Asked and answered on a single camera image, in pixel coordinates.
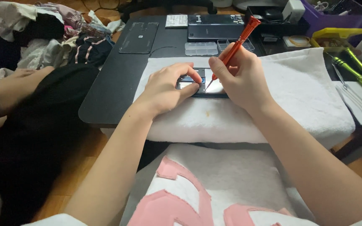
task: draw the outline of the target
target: orange screwdriver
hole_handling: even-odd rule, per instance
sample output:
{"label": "orange screwdriver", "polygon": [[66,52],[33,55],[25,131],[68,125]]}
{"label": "orange screwdriver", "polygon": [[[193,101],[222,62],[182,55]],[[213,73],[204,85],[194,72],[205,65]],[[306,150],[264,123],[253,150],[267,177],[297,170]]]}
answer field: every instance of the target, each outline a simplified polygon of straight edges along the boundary
{"label": "orange screwdriver", "polygon": [[[245,40],[248,38],[248,36],[252,33],[252,31],[259,24],[261,24],[261,22],[257,18],[255,18],[253,16],[251,16],[249,18],[249,22],[248,22],[247,26],[244,28],[243,32],[241,33],[238,40],[235,42],[234,46],[231,48],[230,52],[227,54],[226,58],[223,60],[224,65],[227,66],[227,64],[229,63],[229,60],[234,56],[234,54],[237,52],[237,50],[240,48],[240,46],[245,42]],[[212,80],[210,81],[210,83],[208,84],[208,87],[206,87],[206,89],[208,89],[210,84],[212,84],[212,82],[216,79],[217,79],[217,77],[213,73]]]}

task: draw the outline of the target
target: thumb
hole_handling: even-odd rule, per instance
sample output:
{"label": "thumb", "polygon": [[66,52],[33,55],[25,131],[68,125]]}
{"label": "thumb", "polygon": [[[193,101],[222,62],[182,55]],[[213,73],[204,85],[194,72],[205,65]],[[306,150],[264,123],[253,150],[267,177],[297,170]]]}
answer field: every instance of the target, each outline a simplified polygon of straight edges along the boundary
{"label": "thumb", "polygon": [[216,77],[218,77],[221,82],[224,82],[230,77],[233,77],[233,75],[230,74],[227,67],[223,64],[223,61],[221,61],[217,57],[209,58],[209,66],[213,74],[216,75]]}
{"label": "thumb", "polygon": [[192,84],[187,85],[183,89],[179,90],[179,92],[181,93],[181,96],[180,96],[178,103],[181,103],[188,97],[194,95],[194,93],[196,93],[196,91],[198,91],[198,89],[199,89],[199,84],[192,83]]}

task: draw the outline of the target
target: wooden floor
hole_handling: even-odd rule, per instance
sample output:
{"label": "wooden floor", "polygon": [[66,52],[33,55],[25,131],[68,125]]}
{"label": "wooden floor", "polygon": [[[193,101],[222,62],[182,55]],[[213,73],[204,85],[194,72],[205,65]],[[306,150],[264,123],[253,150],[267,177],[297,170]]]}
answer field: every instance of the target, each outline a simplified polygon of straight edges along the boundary
{"label": "wooden floor", "polygon": [[[53,2],[67,5],[80,12],[87,13],[88,10],[83,5],[81,0],[16,0],[18,3],[33,4],[35,2]],[[97,0],[85,0],[85,4],[89,9],[98,8]],[[102,7],[114,8],[118,4],[117,0],[101,0]],[[206,9],[203,7],[193,6],[180,6],[174,8],[175,13],[187,13],[194,14],[200,13],[205,14]],[[219,9],[221,14],[233,14],[236,13],[232,8]],[[131,17],[138,17],[141,15],[165,15],[166,11],[163,8],[153,8],[143,10],[131,14]],[[98,10],[97,16],[109,18],[111,21],[118,20],[119,14],[117,11],[112,10]],[[112,39],[117,41],[120,32],[113,34]],[[52,215],[62,213],[69,199],[75,192],[76,188],[82,182],[98,155],[107,143],[106,136],[99,129],[91,129],[87,138],[83,143],[79,144],[76,148],[76,155],[69,159],[64,165],[62,174],[55,181],[53,190],[51,191],[46,203],[40,212],[34,217],[34,221],[41,220]],[[351,163],[349,167],[362,177],[362,158]]]}

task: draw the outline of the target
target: yellow box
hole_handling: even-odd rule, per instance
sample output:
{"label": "yellow box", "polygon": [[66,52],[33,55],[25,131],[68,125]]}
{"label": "yellow box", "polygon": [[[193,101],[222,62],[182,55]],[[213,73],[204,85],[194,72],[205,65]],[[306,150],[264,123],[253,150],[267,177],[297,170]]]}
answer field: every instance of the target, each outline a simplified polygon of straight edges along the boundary
{"label": "yellow box", "polygon": [[[323,47],[324,52],[341,52],[345,48],[350,47],[354,48],[347,40],[351,36],[362,34],[362,28],[324,28],[320,31],[316,31],[312,34],[312,38],[310,40],[310,44],[312,47]],[[324,43],[333,42],[333,44],[337,44],[336,47],[325,47],[320,46],[319,42],[322,41]]]}

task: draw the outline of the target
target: purple organizer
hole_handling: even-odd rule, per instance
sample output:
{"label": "purple organizer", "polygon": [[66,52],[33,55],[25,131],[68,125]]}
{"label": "purple organizer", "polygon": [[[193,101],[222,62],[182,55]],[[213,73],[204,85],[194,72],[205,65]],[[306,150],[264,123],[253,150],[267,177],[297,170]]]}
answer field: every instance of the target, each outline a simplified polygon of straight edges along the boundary
{"label": "purple organizer", "polygon": [[[356,15],[326,15],[318,12],[306,0],[301,0],[304,5],[305,12],[303,18],[310,24],[306,33],[308,37],[316,31],[322,30],[327,27],[335,28],[362,28],[362,5],[354,0],[347,2],[347,9],[351,9],[353,14]],[[362,35],[356,35],[350,39],[350,43],[354,46],[362,39]]]}

